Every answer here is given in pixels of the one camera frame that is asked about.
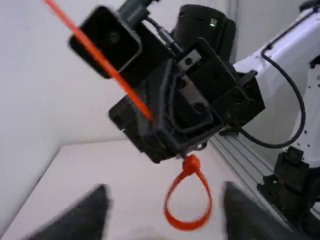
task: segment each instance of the white wall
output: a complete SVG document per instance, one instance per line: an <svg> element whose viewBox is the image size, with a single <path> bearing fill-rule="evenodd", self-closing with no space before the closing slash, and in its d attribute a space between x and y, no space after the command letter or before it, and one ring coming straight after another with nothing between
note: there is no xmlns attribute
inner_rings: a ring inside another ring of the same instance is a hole
<svg viewBox="0 0 320 240"><path fill-rule="evenodd" d="M57 0L80 24L97 4ZM152 17L172 29L181 4L225 12L226 1L162 0ZM41 0L0 1L0 236L63 144L123 139L107 112L124 92L67 47L70 31Z"/></svg>
<svg viewBox="0 0 320 240"><path fill-rule="evenodd" d="M304 0L239 0L237 60L241 60L267 43L277 33L287 28L299 15L299 5ZM303 92L307 72L301 72L296 84ZM283 143L289 139L299 105L289 86L284 84L267 109L251 121L247 130L268 143ZM279 150L252 144L264 158L274 164Z"/></svg>

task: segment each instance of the orange plastic strap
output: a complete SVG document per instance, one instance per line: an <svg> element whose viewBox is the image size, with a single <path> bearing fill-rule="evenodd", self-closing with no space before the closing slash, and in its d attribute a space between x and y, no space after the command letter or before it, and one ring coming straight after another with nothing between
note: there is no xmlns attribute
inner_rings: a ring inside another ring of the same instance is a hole
<svg viewBox="0 0 320 240"><path fill-rule="evenodd" d="M73 32L76 39L82 43L82 45L88 50L92 57L102 66L103 70L110 74L123 90L128 94L129 98L140 109L144 116L153 120L153 114L149 108L140 100L136 95L132 87L124 80L124 78L118 73L118 71L112 66L112 64L104 57L104 55L96 48L94 43L85 35L73 21L62 11L62 9L55 3L54 0L44 0L55 12L55 14L61 19L61 21Z"/></svg>
<svg viewBox="0 0 320 240"><path fill-rule="evenodd" d="M209 197L209 203L208 203L208 207L207 207L207 210L206 210L204 216L202 216L200 219L197 219L197 220L191 221L191 222L183 222L183 221L176 219L174 216L171 215L171 213L169 212L169 209L168 209L168 201L169 201L171 194L173 193L173 191L177 187L177 185L183 179L185 179L188 176L191 176L192 174L196 174L199 177L199 179L201 180L201 182L203 183L203 186L205 187L206 192ZM212 207L213 207L213 200L212 200L210 188L209 188L209 185L208 185L208 182L207 182L205 176L200 171L200 161L193 154L190 156L187 156L185 161L183 162L183 171L180 173L179 176L176 177L176 179L174 180L173 184L171 185L171 187L166 195L165 202L164 202L164 215L165 215L166 219L168 220L168 222L171 224L171 226L173 226L174 228L176 228L178 230L182 230L182 231L193 231L193 230L196 230L196 229L203 227L205 224L208 223L210 216L211 216L211 213L212 213Z"/></svg>

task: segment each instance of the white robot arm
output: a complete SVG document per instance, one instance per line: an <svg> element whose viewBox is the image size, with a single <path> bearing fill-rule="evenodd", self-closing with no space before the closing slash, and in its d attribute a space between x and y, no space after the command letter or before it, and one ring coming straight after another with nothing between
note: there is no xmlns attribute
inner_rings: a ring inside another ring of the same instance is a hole
<svg viewBox="0 0 320 240"><path fill-rule="evenodd" d="M274 97L282 84L287 84L280 71L262 57L262 51L268 45L271 49L265 52L266 56L280 65L295 81L295 76L301 72L307 73L310 62L320 55L320 13L312 9L305 10L287 30L234 65L238 73L252 70L257 72L256 80L265 104ZM306 125L301 136L293 143L296 148L304 151L304 161L311 167L320 166L320 98L317 96L320 91L319 75L318 67L310 70L304 95ZM292 136L300 125L301 113Z"/></svg>

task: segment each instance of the wire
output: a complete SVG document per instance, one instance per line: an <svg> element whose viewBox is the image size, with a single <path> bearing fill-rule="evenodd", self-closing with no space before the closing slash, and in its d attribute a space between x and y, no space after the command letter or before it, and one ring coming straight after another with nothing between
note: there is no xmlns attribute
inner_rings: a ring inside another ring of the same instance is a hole
<svg viewBox="0 0 320 240"><path fill-rule="evenodd" d="M303 133L305 126L306 126L306 107L305 107L305 103L304 103L304 99L297 87L297 85L295 84L295 82L292 80L292 78L287 74L287 72L275 61L273 61L270 57L268 57L266 55L266 52L271 50L273 48L273 45L279 41L280 39L282 39L287 33L291 32L293 29L295 29L299 24L301 24L303 21L305 21L306 19L308 19L311 15L315 14L315 11L311 11L310 13L308 13L307 15L305 15L304 17L302 17L299 21L297 21L296 23L294 23L292 26L290 26L286 31L284 31L283 33L281 33L278 37L276 37L271 43L269 43L262 51L261 51L261 57L263 59L265 59L268 63L270 63L274 68L276 68L283 76L284 78L287 80L287 82L290 84L290 86L292 87L296 98L298 99L299 102L299 106L300 106L300 111L301 111L301 121L300 121L300 126L297 130L297 132L295 133L295 135L288 141L284 142L284 143L279 143L279 144L270 144L270 143L266 143L263 141L258 140L257 138L255 138L254 136L250 135L247 131L245 131L241 125L235 121L232 122L232 127L234 127L239 133L241 133L243 136L245 136L247 139L249 139L251 142L262 146L264 148L268 148L268 149L282 149L285 148L291 144L293 144L299 137L300 135Z"/></svg>
<svg viewBox="0 0 320 240"><path fill-rule="evenodd" d="M147 22L149 22L150 24L152 24L156 30L160 30L162 27L151 17L147 16L145 19Z"/></svg>
<svg viewBox="0 0 320 240"><path fill-rule="evenodd" d="M287 146L293 144L300 137L302 132L304 131L305 125L306 125L306 107L305 107L304 99L303 99L303 97L302 97L297 85L292 80L292 78L286 73L285 70L283 70L283 68L280 67L279 64L277 64L275 61L273 61L270 57L266 56L266 51L268 51L270 49L272 49L272 45L268 44L262 50L261 56L262 56L263 59L265 59L267 62L269 62L273 67L275 67L284 76L284 78L287 80L287 82L292 87L292 89L293 89L293 91L294 91L294 93L296 95L296 98L298 99L299 106L300 106L300 111L301 111L301 122L300 122L299 129L297 130L295 135L290 140L288 140L288 141L286 141L284 143L270 144L270 143L266 143L266 142L260 141L257 138L255 138L254 136L250 135L237 122L233 122L233 124L234 124L236 130L239 131L239 133L241 133L243 136L245 136L247 139L249 139L253 143L255 143L257 145L260 145L262 147L268 148L268 149L281 149L281 148L284 148L284 147L287 147Z"/></svg>

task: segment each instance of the white table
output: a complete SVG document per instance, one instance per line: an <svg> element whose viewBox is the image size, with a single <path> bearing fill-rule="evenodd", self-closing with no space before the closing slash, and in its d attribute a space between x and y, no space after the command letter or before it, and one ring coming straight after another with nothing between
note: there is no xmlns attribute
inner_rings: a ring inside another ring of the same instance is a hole
<svg viewBox="0 0 320 240"><path fill-rule="evenodd" d="M172 228L163 214L164 198L182 160L152 163L129 141L64 146L10 225L2 240L17 240L48 223L97 184L107 184L113 200L108 240L222 240L225 239L221 193L224 181L237 182L218 154L208 145L196 153L213 191L214 210L201 230ZM203 214L207 195L201 182L188 177L176 189L171 211L182 220Z"/></svg>

